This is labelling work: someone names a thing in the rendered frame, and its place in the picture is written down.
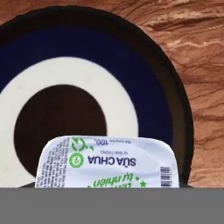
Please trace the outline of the black blue white ringed plate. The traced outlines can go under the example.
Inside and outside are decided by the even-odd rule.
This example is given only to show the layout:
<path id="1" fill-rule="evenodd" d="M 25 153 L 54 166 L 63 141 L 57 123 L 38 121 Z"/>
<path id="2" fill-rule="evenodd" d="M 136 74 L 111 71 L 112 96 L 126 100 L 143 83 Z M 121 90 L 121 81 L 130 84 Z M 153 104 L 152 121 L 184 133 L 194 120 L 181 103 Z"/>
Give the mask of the black blue white ringed plate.
<path id="1" fill-rule="evenodd" d="M 53 6 L 0 25 L 0 187 L 35 182 L 42 150 L 63 136 L 160 140 L 188 184 L 184 85 L 159 45 L 104 10 Z"/>

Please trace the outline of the white yogurt container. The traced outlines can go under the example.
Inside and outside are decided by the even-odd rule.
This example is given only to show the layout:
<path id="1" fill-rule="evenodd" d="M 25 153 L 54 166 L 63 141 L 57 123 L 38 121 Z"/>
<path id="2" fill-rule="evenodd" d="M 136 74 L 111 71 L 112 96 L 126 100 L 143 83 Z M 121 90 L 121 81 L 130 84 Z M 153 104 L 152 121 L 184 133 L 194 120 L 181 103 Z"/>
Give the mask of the white yogurt container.
<path id="1" fill-rule="evenodd" d="M 41 152 L 37 188 L 178 188 L 172 148 L 143 137 L 59 136 Z"/>

